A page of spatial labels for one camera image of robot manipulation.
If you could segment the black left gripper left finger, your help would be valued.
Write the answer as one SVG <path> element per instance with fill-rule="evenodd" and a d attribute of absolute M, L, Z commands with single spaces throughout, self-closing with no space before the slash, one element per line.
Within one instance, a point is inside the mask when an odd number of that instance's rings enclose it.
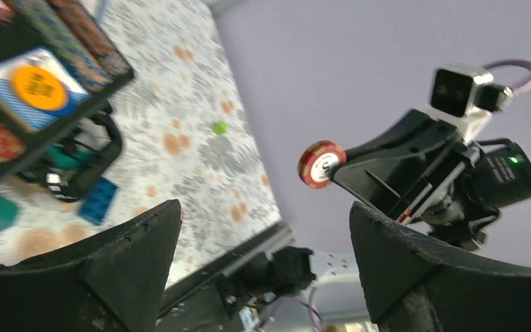
<path fill-rule="evenodd" d="M 104 232 L 0 265 L 0 331 L 152 331 L 181 229 L 170 200 Z"/>

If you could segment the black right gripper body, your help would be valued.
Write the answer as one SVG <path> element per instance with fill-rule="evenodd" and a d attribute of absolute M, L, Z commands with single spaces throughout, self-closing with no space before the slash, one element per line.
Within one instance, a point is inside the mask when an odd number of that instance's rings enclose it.
<path fill-rule="evenodd" d="M 394 221 L 420 216 L 480 152 L 457 127 L 412 109 L 373 140 L 346 150 L 331 181 Z"/>

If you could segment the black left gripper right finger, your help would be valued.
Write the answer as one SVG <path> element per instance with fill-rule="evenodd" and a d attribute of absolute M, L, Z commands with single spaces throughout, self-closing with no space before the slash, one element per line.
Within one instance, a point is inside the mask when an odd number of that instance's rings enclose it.
<path fill-rule="evenodd" d="M 531 268 L 453 247 L 360 202 L 349 225 L 381 331 L 531 331 Z"/>

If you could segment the red poker chip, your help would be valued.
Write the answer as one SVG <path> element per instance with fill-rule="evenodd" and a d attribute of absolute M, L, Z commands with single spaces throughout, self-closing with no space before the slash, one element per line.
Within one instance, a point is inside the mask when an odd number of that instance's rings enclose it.
<path fill-rule="evenodd" d="M 330 140 L 321 140 L 309 146 L 301 155 L 297 173 L 300 180 L 311 189 L 330 185 L 329 171 L 347 160 L 342 147 Z"/>

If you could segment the blue small blind button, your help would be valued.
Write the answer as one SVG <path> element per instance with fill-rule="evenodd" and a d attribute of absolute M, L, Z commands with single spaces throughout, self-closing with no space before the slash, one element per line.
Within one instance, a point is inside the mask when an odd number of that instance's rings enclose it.
<path fill-rule="evenodd" d="M 84 101 L 87 100 L 90 97 L 89 94 L 83 94 L 83 93 L 75 93 L 71 91 L 69 93 L 68 102 L 65 106 L 62 106 L 59 109 L 55 109 L 53 111 L 50 111 L 50 114 L 52 116 L 58 117 L 58 118 L 64 118 L 72 113 L 74 113 L 78 106 Z"/>

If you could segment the yellow big blind button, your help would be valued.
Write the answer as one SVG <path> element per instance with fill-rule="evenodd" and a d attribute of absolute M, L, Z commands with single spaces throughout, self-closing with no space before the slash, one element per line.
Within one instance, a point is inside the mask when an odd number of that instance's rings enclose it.
<path fill-rule="evenodd" d="M 17 97 L 40 111 L 53 111 L 65 106 L 69 93 L 49 71 L 38 66 L 18 66 L 10 76 L 10 86 Z"/>

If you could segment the blue card deck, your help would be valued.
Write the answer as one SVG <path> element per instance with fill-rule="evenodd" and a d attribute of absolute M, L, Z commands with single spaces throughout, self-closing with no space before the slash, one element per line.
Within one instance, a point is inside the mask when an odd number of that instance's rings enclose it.
<path fill-rule="evenodd" d="M 0 101 L 26 131 L 72 115 L 90 96 L 47 48 L 0 62 Z"/>

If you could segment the black poker set case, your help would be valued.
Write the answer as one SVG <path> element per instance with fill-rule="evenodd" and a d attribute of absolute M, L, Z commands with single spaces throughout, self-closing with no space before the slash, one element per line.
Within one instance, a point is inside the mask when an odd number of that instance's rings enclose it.
<path fill-rule="evenodd" d="M 0 1 L 0 181 L 83 199 L 122 151 L 109 98 L 134 75 L 80 1 Z"/>

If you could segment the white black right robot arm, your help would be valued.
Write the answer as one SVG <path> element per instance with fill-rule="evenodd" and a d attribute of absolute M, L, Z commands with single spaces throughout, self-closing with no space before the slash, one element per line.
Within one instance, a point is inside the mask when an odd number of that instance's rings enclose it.
<path fill-rule="evenodd" d="M 531 162 L 507 138 L 465 143 L 459 130 L 410 110 L 346 152 L 332 182 L 391 220 L 425 222 L 431 236 L 474 251 L 501 209 L 531 198 Z"/>

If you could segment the blue toy brick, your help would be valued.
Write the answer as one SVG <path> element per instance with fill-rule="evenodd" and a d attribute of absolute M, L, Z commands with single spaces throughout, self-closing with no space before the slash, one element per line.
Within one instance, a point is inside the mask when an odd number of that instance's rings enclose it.
<path fill-rule="evenodd" d="M 93 225 L 102 225 L 117 190 L 115 183 L 101 177 L 86 195 L 78 215 Z"/>

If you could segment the floral table mat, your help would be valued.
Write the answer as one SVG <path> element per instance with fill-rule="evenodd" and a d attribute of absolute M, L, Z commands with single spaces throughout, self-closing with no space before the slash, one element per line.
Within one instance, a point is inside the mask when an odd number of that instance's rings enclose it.
<path fill-rule="evenodd" d="M 0 195 L 19 206 L 0 232 L 0 264 L 69 245 L 169 199 L 183 226 L 175 284 L 280 221 L 211 10 L 200 1 L 111 1 L 102 22 L 136 78 L 112 99 L 123 152 L 105 176 L 118 186 L 104 223 L 78 216 L 15 178 Z M 222 136 L 212 125 L 224 121 Z"/>

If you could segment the green toy cube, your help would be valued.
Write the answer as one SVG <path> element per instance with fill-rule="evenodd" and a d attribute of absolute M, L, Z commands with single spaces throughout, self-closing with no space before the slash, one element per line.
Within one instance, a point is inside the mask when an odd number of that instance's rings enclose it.
<path fill-rule="evenodd" d="M 228 131 L 228 125 L 226 122 L 224 121 L 217 121 L 217 122 L 214 122 L 213 125 L 212 125 L 212 131 L 218 135 L 218 136 L 222 136 L 224 134 L 227 133 Z"/>

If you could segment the orange blue chip row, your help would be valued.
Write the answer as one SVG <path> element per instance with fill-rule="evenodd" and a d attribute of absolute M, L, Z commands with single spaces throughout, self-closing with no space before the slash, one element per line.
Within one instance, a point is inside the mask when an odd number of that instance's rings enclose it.
<path fill-rule="evenodd" d="M 132 67 L 79 1 L 14 0 L 8 4 L 87 91 L 101 91 L 134 78 Z"/>

